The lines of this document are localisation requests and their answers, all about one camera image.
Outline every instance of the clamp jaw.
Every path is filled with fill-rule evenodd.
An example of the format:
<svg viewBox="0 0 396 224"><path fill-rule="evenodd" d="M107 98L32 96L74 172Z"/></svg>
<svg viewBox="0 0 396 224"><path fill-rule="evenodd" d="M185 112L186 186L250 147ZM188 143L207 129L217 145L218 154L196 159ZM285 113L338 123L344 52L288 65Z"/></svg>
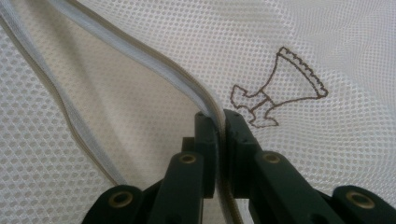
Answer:
<svg viewBox="0 0 396 224"><path fill-rule="evenodd" d="M281 154L263 151L243 117L225 110L226 158L220 169L233 197L249 199L259 223L396 223L396 210L355 186L338 187L332 197L313 189ZM213 198L219 137L212 120L195 115L195 137L183 138L163 180L148 189L116 186L103 193L86 223L202 223L204 198Z"/></svg>

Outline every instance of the perforated white fabric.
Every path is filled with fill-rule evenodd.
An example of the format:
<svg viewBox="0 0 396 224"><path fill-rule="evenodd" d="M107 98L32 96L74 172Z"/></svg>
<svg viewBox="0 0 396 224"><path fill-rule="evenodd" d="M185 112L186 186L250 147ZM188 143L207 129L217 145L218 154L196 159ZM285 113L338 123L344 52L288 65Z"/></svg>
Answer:
<svg viewBox="0 0 396 224"><path fill-rule="evenodd" d="M331 194L336 186L357 185L396 205L394 2L79 2L202 80L225 108L244 115L263 149L284 154L313 187ZM181 137L193 134L197 107L46 2L15 1L14 5L46 62L129 184L143 189L162 178L171 155L180 149ZM8 90L3 75L1 81L1 90ZM15 97L17 91L11 90L9 101L16 102ZM2 92L1 99L8 98ZM1 130L7 122L14 123L2 121ZM28 123L20 125L31 134ZM19 128L11 131L26 134ZM11 136L8 132L4 139ZM56 139L48 141L58 144ZM22 160L12 159L13 146L2 161ZM10 179L1 184L9 184ZM62 192L75 187L71 184ZM106 188L102 184L93 195ZM89 204L94 199L85 201L81 200ZM247 201L238 205L246 223L251 223ZM17 218L15 214L22 211L16 209L5 217ZM37 216L49 218L51 211ZM52 221L76 218L62 216ZM204 219L204 223L225 222L216 200L205 204Z"/></svg>
<svg viewBox="0 0 396 224"><path fill-rule="evenodd" d="M110 182L0 27L0 223L79 223Z"/></svg>

